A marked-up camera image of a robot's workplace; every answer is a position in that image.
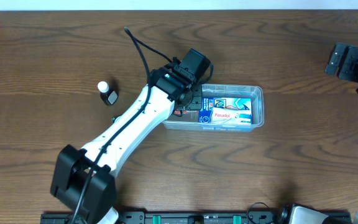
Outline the dark medicine bottle white cap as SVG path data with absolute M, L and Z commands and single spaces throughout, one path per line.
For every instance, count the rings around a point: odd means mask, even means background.
M 118 99 L 118 94 L 109 86 L 106 81 L 100 81 L 97 87 L 99 90 L 100 98 L 106 105 L 111 106 L 115 104 Z

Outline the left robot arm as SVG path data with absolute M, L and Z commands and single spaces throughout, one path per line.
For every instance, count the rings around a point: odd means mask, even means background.
M 200 93 L 205 70 L 166 65 L 149 73 L 146 86 L 113 124 L 81 149 L 58 154 L 51 194 L 72 209 L 66 222 L 115 223 L 115 179 L 125 161 L 160 123 Z

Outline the white Panadol box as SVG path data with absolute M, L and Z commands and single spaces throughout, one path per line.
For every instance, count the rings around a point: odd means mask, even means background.
M 211 114 L 211 122 L 219 124 L 251 124 L 251 110 L 230 110 L 226 108 L 214 108 Z

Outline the red Panadol box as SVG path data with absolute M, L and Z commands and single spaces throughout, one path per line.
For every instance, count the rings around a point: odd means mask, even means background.
M 180 121 L 198 122 L 199 111 L 198 110 L 175 110 L 173 112 L 175 118 Z

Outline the green round-logo box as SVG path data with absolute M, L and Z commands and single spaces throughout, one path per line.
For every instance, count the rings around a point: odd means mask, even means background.
M 114 123 L 115 121 L 117 121 L 120 118 L 120 116 L 114 116 L 111 118 L 111 122 Z

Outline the blue KoolFever box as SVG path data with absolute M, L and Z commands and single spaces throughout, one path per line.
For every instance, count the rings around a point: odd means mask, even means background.
M 214 108 L 251 110 L 252 112 L 250 98 L 204 97 L 202 101 L 202 109 L 199 112 L 199 122 L 212 123 L 211 114 Z

